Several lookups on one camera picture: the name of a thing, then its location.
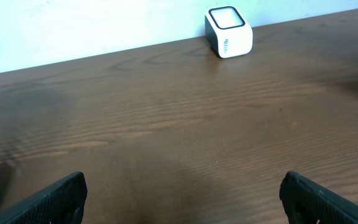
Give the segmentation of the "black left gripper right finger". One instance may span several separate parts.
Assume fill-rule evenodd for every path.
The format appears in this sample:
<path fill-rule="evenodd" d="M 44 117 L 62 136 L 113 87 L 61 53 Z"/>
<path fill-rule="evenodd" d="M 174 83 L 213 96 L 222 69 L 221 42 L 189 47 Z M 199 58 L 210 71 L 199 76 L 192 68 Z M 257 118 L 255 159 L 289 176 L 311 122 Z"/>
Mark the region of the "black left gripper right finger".
<path fill-rule="evenodd" d="M 289 171 L 279 191 L 289 224 L 358 224 L 358 205 Z"/>

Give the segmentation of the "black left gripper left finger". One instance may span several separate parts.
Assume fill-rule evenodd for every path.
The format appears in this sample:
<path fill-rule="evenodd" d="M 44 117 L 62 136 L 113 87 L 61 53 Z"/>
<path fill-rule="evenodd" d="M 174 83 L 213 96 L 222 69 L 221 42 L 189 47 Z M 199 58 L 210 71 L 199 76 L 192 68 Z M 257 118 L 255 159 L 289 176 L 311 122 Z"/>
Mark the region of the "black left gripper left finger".
<path fill-rule="evenodd" d="M 81 224 L 87 193 L 84 174 L 74 172 L 0 211 L 0 224 Z"/>

